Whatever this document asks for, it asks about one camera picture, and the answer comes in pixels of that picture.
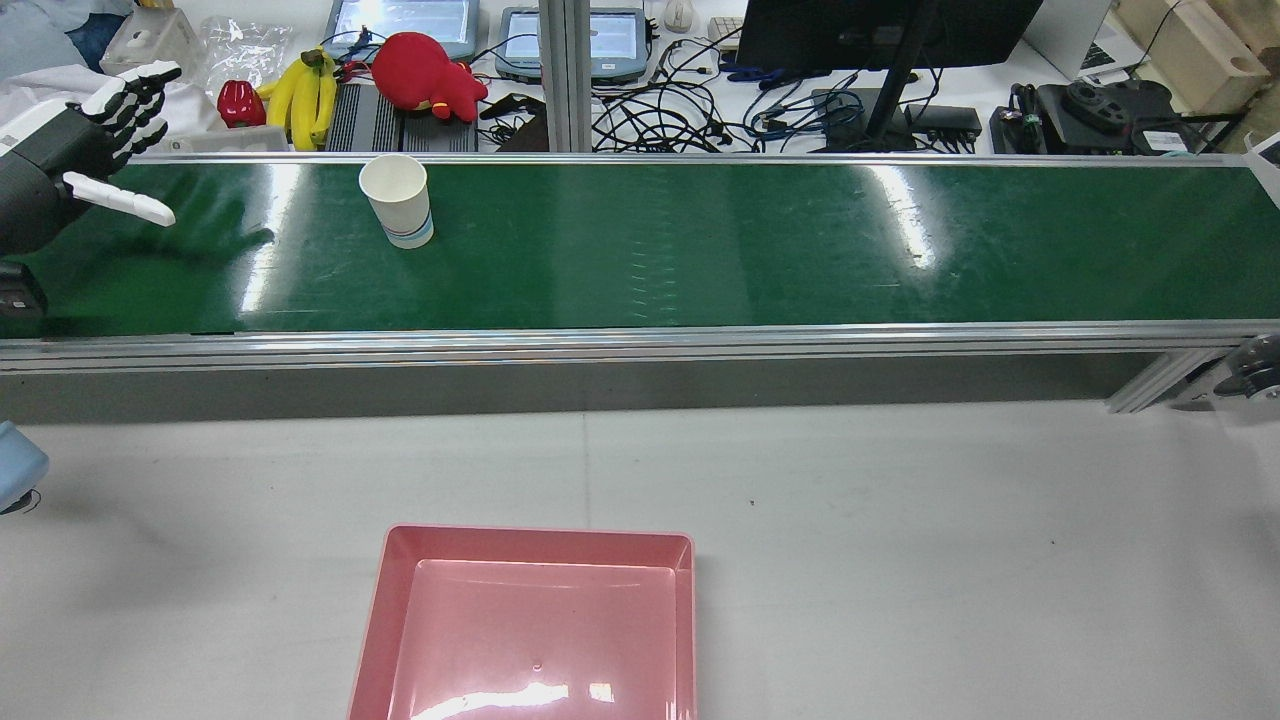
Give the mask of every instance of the blue stripe on cup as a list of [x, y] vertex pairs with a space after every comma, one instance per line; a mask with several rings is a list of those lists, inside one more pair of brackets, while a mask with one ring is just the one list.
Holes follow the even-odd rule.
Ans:
[[383, 225], [383, 229], [387, 231], [387, 237], [389, 237], [392, 242], [408, 245], [430, 236], [431, 232], [435, 231], [435, 222], [431, 219], [431, 213], [428, 213], [426, 219], [422, 220], [422, 224], [415, 231], [396, 232], [387, 225]]

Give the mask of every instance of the paper cup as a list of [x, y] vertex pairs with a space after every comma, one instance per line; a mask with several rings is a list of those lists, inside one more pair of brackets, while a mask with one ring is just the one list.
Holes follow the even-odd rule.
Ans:
[[360, 170], [360, 191], [369, 199], [387, 240], [412, 250], [435, 234], [426, 168], [408, 155], [379, 155]]

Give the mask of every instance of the conveyor belt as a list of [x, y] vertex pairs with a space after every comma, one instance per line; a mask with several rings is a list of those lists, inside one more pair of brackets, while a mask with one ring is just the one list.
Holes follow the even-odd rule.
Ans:
[[173, 228], [91, 210], [5, 337], [1280, 318], [1280, 211], [1236, 167], [430, 163], [387, 243], [357, 164], [138, 164]]

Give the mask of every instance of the keyboard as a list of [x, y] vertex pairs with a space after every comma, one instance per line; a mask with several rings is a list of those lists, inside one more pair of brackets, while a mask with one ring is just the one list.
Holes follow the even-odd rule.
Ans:
[[1082, 70], [1089, 70], [1093, 68], [1101, 68], [1102, 65], [1110, 65], [1115, 63], [1116, 59], [1107, 55], [1107, 51], [1098, 47], [1097, 44], [1089, 45], [1089, 51], [1084, 55], [1084, 64], [1080, 65]]
[[741, 35], [741, 29], [742, 29], [742, 18], [716, 17], [707, 20], [707, 37], [712, 42], [724, 40], [723, 42], [716, 46], [724, 53], [732, 53], [737, 50], [737, 38]]

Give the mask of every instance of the bunch of bananas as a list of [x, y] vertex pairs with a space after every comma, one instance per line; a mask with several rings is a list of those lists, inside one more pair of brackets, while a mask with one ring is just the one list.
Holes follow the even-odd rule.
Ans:
[[321, 147], [338, 99], [335, 65], [328, 53], [307, 50], [280, 76], [257, 88], [268, 102], [266, 124], [285, 129], [296, 150]]

